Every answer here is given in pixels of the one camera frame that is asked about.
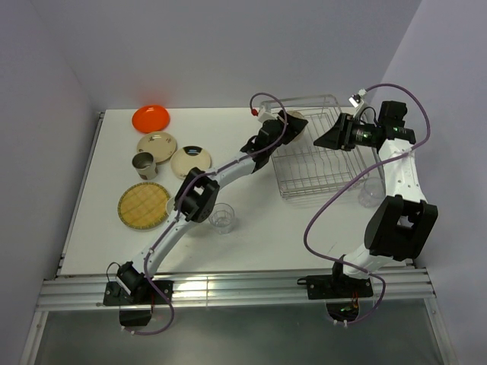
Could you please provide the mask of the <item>wire dish rack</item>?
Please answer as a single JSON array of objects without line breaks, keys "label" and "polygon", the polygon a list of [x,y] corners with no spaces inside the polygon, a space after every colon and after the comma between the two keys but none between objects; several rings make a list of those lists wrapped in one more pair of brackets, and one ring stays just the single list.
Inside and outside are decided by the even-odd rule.
[{"label": "wire dish rack", "polygon": [[307,120],[301,136],[272,155],[283,198],[338,191],[375,162],[371,148],[334,151],[314,146],[314,141],[331,129],[341,112],[352,112],[331,94],[286,98],[280,103],[264,100],[261,106],[270,108],[274,115],[285,108],[293,116]]}]

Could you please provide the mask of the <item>pale green mug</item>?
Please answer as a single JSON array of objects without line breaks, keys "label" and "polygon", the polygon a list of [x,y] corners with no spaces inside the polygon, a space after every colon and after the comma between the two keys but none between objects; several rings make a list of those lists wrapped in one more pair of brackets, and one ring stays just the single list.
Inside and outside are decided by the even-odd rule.
[{"label": "pale green mug", "polygon": [[167,217],[169,222],[177,222],[179,220],[179,211],[175,197],[169,198],[166,204]]}]

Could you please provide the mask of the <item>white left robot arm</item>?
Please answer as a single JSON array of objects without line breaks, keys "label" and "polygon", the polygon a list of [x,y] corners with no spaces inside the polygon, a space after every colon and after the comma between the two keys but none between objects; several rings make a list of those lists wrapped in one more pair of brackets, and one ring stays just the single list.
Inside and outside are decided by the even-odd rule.
[{"label": "white left robot arm", "polygon": [[124,297],[140,303],[148,295],[157,269],[187,231],[205,221],[213,211],[218,193],[237,179],[264,167],[281,145],[295,140],[308,121],[282,109],[262,122],[262,127],[240,151],[219,167],[203,171],[192,168],[175,197],[175,207],[163,224],[162,232],[137,256],[119,266],[115,280],[107,283],[106,297]]}]

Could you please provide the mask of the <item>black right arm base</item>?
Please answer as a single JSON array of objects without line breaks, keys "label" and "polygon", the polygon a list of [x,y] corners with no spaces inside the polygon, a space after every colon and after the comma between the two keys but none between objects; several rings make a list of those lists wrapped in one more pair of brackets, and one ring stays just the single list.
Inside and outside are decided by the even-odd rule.
[{"label": "black right arm base", "polygon": [[359,300],[372,297],[374,292],[369,279],[344,279],[334,275],[308,275],[297,279],[305,286],[309,300],[332,300],[326,304],[328,315],[339,322],[358,318]]}]

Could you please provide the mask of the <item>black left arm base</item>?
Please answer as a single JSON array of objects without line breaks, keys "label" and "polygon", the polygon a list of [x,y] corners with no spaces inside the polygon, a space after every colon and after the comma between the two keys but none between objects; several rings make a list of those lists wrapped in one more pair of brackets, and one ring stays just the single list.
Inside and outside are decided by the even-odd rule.
[{"label": "black left arm base", "polygon": [[[145,274],[133,268],[132,262],[118,265],[115,278],[107,284],[103,295],[104,306],[119,307],[119,323],[132,335],[149,336],[167,331],[175,319],[172,304],[173,282],[147,279]],[[162,328],[142,331],[152,320],[157,305],[167,305],[170,317]]]}]

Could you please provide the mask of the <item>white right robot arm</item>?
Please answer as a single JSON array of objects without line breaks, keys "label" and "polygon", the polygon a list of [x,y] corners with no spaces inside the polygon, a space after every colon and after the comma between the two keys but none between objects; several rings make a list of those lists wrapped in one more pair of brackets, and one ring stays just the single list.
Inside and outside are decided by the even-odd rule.
[{"label": "white right robot arm", "polygon": [[373,148],[384,170],[385,197],[364,232],[364,242],[333,266],[330,290],[344,297],[356,282],[391,263],[415,259],[438,219],[438,208],[423,194],[415,164],[416,138],[405,127],[404,103],[382,103],[378,121],[363,124],[357,113],[340,113],[335,124],[314,141],[317,147],[350,151]]}]

